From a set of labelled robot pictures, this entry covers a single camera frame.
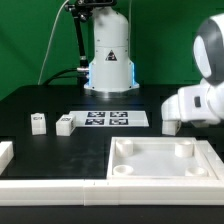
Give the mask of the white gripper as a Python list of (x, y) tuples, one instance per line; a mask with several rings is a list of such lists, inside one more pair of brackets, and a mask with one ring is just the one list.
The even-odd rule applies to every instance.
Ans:
[(162, 120), (216, 125), (224, 120), (224, 82), (182, 87), (161, 107)]

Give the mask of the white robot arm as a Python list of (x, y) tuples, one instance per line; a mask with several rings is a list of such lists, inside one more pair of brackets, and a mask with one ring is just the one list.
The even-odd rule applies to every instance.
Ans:
[[(135, 90), (134, 64), (128, 55), (128, 21), (110, 7), (93, 11), (95, 56), (85, 90), (109, 96)], [(161, 107), (165, 123), (224, 120), (224, 13), (205, 20), (198, 29), (193, 55), (202, 80), (182, 87)]]

